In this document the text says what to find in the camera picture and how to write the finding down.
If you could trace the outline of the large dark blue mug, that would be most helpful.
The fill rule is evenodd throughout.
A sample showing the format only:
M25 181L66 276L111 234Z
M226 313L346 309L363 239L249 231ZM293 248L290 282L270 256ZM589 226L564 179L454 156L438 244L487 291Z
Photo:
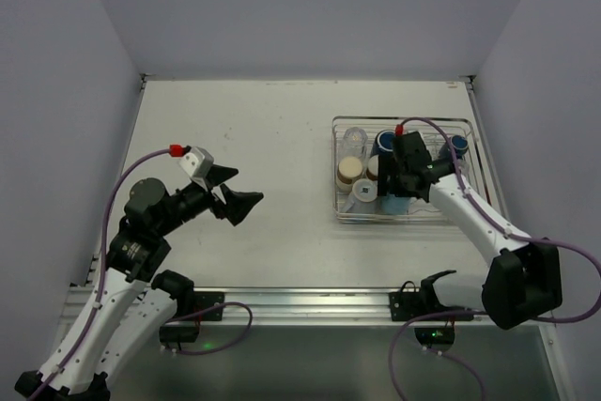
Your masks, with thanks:
M393 139L395 138L394 130L383 130L377 133L370 156L391 154L393 152Z

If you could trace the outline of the pale grey-blue mug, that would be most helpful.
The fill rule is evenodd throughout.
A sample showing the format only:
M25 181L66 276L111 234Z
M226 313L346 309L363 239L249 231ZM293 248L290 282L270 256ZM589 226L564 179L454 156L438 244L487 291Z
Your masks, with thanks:
M343 205L343 213L374 214L377 210L378 186L369 178L360 178L352 186Z

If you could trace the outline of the light blue mug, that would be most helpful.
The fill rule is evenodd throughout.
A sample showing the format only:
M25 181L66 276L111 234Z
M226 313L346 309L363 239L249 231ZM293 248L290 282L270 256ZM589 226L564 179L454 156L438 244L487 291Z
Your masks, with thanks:
M382 196L380 198L380 209L386 215L405 215L408 212L411 199L395 195Z

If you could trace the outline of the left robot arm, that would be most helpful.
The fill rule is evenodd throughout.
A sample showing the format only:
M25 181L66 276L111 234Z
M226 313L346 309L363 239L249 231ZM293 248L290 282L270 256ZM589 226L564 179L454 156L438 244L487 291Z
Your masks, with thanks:
M100 278L54 354L22 373L15 390L29 400L107 400L110 388L144 343L167 322L209 319L227 301L197 304L194 283L159 267L171 250L166 236L210 211L241 223L262 193L239 193L225 181L237 170L216 167L169 193L149 177L131 189Z

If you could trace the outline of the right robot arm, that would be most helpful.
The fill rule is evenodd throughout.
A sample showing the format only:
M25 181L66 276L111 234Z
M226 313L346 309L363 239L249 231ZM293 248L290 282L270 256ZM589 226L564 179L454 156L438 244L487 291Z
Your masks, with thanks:
M391 148L379 158L379 194L432 205L461 230L487 266L483 276L457 270L430 275L401 303L417 307L421 315L481 310L503 330L562 304L556 246L534 243L514 228L470 186L457 159L433 159L418 132L395 136Z

